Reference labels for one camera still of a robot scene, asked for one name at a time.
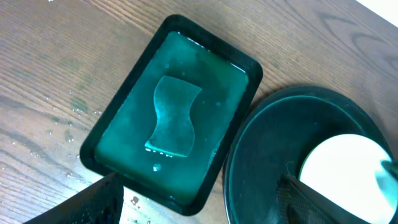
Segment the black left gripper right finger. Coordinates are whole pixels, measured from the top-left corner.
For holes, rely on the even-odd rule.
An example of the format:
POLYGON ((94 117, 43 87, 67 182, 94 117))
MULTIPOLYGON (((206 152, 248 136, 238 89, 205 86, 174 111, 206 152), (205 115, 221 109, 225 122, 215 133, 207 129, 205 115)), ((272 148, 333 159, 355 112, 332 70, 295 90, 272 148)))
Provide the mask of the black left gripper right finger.
POLYGON ((276 198, 284 223, 365 223, 292 175, 281 176, 277 183, 276 198))

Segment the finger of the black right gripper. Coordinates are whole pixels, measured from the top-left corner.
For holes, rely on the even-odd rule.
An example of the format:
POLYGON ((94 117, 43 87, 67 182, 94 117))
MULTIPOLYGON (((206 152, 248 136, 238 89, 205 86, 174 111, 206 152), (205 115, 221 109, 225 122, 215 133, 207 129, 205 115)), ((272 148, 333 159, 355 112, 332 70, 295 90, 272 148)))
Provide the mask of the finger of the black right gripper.
POLYGON ((398 163, 397 161, 387 161, 381 162, 382 167, 391 175, 393 178, 398 179, 398 163))

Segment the green sponge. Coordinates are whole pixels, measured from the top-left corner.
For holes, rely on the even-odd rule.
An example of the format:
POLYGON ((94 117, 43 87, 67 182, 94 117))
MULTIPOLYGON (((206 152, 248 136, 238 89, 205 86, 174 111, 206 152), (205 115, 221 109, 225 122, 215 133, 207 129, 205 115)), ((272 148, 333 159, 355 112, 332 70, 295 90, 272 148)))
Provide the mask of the green sponge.
POLYGON ((195 130, 190 111, 200 92, 200 87, 175 77, 159 80, 153 97, 157 121, 146 149, 169 157, 187 157, 191 153, 195 130))

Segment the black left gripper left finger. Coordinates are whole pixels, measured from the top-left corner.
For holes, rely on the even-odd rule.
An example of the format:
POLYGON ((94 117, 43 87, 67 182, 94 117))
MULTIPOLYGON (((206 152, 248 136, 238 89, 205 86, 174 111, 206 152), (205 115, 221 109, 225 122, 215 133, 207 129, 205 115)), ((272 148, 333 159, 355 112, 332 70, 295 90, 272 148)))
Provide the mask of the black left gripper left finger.
POLYGON ((123 197, 123 179, 113 172, 26 224, 118 224, 123 197))

